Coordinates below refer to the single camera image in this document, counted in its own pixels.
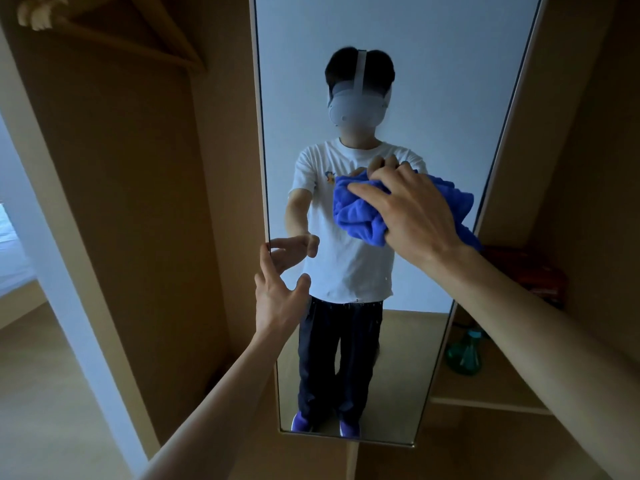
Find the dark pants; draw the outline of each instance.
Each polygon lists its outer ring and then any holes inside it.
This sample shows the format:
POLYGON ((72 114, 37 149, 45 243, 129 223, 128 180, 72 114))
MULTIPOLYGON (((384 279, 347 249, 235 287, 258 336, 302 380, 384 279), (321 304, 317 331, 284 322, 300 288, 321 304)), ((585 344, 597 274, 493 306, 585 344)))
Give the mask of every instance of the dark pants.
POLYGON ((382 323, 382 302, 336 304, 312 298, 300 323, 298 407, 312 424, 336 409, 355 424, 367 404, 382 323), (335 354, 340 340, 340 371, 335 354))

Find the black hair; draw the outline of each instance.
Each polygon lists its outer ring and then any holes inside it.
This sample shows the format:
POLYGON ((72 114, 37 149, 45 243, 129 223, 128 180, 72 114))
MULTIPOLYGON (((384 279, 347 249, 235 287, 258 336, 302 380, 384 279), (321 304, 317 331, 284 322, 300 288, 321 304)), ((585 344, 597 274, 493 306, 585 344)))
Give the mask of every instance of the black hair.
MULTIPOLYGON (((331 60, 324 70, 324 78, 329 91, 338 82, 353 80, 356 75, 358 62, 358 49, 355 47, 343 47, 331 56, 331 60)), ((387 94, 391 84, 396 79, 394 64, 391 57, 382 50, 367 52, 367 61, 364 67, 364 89, 387 94)))

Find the teal glass vase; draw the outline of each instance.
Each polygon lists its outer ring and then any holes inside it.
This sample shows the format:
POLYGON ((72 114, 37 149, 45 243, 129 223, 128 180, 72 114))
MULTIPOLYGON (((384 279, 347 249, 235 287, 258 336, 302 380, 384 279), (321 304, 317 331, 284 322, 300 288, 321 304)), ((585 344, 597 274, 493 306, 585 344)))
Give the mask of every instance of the teal glass vase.
POLYGON ((459 342, 447 345, 445 349, 447 365, 457 373, 466 376, 478 373, 482 368, 477 347, 481 338, 481 330, 468 330, 459 342))

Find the hand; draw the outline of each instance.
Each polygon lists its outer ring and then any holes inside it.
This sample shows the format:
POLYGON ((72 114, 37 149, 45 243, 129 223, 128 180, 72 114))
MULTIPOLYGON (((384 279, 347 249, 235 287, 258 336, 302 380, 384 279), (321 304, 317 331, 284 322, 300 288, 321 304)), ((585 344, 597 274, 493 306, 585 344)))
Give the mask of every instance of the hand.
POLYGON ((313 234, 302 234, 295 237, 283 237, 270 241, 271 259, 278 274, 297 265, 302 259, 309 256, 315 258, 318 253, 320 238, 313 234))
POLYGON ((415 266, 430 266, 464 244, 456 234, 447 202, 427 175, 409 163, 398 169, 384 166, 373 172, 391 195, 368 184, 350 184, 350 192, 372 204, 387 224, 387 243, 415 266))
POLYGON ((275 334, 282 345, 307 309, 311 278, 302 274, 291 291, 277 272, 267 244, 260 247, 260 273, 255 275, 255 334, 275 334))
POLYGON ((350 177, 357 177, 359 174, 361 174, 364 170, 367 171, 367 178, 371 179, 371 176, 373 175, 373 172, 375 172, 375 170, 385 167, 385 166, 389 166, 391 168, 397 168, 398 167, 398 159, 396 158, 395 155, 391 155, 389 158, 387 158, 386 160, 384 158, 382 158, 381 156, 377 156, 375 158, 373 158, 373 160, 369 163, 369 166, 364 168, 363 166, 357 167, 354 171, 352 171, 349 176, 350 177))

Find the mirror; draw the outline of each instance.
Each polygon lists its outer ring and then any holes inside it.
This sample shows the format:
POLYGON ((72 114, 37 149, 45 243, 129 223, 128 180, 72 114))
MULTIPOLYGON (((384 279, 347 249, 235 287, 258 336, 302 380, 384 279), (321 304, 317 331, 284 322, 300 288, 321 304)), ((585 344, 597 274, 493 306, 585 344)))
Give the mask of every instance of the mirror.
POLYGON ((472 230, 538 5, 254 0, 270 238, 319 237, 283 274, 313 298, 277 362, 282 431, 413 443, 452 299, 334 192, 395 157, 473 195, 472 230))

